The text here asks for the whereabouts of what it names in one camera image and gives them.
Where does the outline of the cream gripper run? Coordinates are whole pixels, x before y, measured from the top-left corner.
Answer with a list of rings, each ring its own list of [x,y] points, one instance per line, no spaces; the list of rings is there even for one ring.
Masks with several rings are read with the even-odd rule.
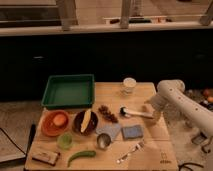
[[[145,122],[149,125],[155,125],[161,118],[161,113],[156,111],[150,104],[144,104],[142,111],[152,116],[152,118],[145,118]]]

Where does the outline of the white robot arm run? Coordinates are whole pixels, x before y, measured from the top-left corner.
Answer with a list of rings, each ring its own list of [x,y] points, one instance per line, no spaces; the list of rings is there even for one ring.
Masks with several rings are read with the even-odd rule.
[[[148,103],[157,112],[171,103],[193,122],[207,137],[213,137],[213,112],[183,94],[182,80],[162,80],[157,85],[157,93]]]

